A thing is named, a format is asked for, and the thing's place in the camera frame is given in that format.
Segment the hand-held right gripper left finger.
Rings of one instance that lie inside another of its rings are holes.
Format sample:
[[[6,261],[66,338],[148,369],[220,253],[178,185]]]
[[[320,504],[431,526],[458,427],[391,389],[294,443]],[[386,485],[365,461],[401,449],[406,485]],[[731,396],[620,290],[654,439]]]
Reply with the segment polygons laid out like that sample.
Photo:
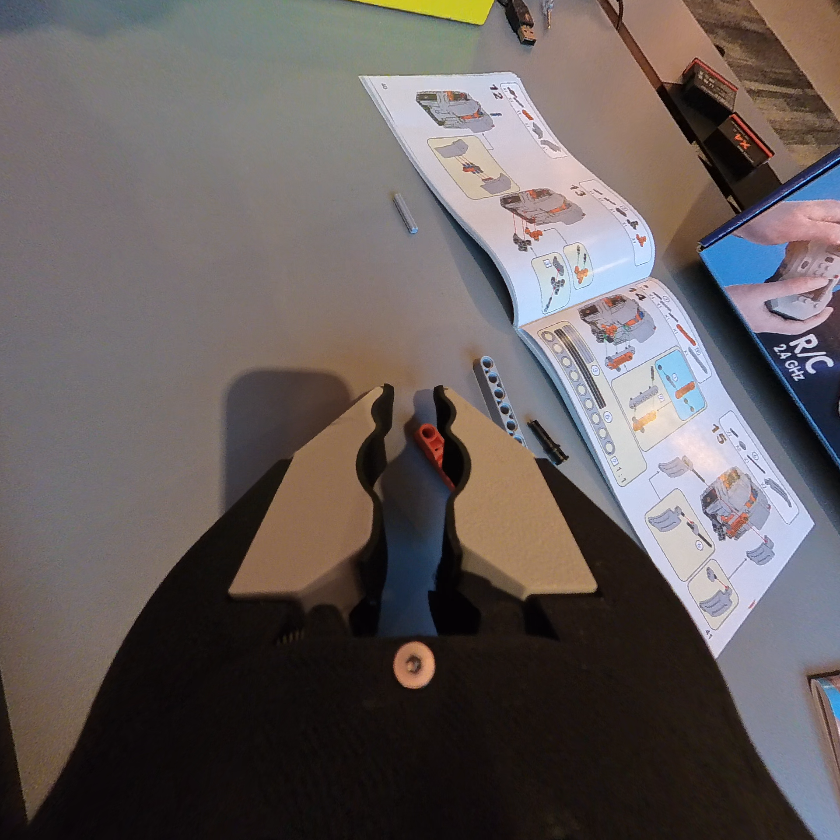
[[[229,587],[235,599],[330,604],[375,635],[387,572],[382,502],[394,389],[383,384],[293,456]]]

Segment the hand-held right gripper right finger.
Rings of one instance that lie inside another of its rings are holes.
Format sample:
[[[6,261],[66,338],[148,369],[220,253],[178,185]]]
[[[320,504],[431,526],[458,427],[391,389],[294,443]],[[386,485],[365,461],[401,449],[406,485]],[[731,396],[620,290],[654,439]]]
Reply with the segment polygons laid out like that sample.
[[[555,635],[535,597],[595,578],[537,460],[453,389],[434,389],[432,460],[451,490],[429,593],[439,635]]]

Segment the long black pin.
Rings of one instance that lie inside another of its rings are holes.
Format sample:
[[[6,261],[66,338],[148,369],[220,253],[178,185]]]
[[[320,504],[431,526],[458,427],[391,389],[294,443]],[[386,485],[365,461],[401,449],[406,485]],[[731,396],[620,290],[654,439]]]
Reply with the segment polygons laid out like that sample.
[[[551,438],[538,420],[531,419],[527,421],[527,426],[534,437],[537,438],[542,451],[553,465],[560,466],[569,459],[569,456],[565,454],[562,447]]]

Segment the yellow plastic bin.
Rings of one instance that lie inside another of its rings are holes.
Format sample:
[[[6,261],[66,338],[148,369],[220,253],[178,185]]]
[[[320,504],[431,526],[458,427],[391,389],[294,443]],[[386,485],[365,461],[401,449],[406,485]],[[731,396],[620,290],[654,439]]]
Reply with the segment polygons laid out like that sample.
[[[495,3],[492,0],[363,0],[358,2],[471,25],[483,25]]]

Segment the orange toothed beam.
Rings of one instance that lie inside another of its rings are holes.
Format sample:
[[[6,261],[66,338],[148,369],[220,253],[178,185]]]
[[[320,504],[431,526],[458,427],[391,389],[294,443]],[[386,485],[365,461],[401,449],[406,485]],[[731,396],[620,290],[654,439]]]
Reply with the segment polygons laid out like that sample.
[[[435,467],[437,474],[446,484],[446,487],[449,490],[454,490],[455,485],[444,469],[445,440],[441,433],[438,432],[436,426],[431,423],[422,424],[413,435],[418,447],[420,447],[432,466]]]

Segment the grey holed beam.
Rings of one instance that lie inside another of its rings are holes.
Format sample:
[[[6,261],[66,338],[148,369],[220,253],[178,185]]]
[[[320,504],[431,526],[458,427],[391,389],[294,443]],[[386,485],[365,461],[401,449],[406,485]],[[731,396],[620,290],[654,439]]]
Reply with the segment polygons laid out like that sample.
[[[488,406],[491,420],[526,448],[526,440],[522,435],[518,420],[508,400],[507,389],[494,360],[487,355],[476,359],[474,373]]]

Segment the open instruction booklet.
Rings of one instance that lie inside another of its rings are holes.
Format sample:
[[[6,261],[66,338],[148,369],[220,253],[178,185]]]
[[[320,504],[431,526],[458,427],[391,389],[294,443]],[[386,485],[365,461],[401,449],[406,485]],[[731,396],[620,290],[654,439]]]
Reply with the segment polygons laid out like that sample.
[[[812,528],[650,276],[642,215],[578,162],[511,73],[365,76],[437,198],[493,258],[645,549],[719,655]]]

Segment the blue toy robot box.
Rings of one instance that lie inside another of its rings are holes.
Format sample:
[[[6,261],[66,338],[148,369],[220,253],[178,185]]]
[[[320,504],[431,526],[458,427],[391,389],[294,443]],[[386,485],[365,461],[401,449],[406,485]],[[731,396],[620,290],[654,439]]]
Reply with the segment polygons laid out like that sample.
[[[839,151],[703,238],[700,258],[839,456]]]

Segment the blue cover booklet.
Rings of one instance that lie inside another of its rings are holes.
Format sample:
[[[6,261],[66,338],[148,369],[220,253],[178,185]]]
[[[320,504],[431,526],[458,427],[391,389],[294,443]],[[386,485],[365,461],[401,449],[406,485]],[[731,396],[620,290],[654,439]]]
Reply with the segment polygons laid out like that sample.
[[[829,765],[839,788],[839,670],[810,675],[808,686],[822,724],[822,735],[830,755]]]

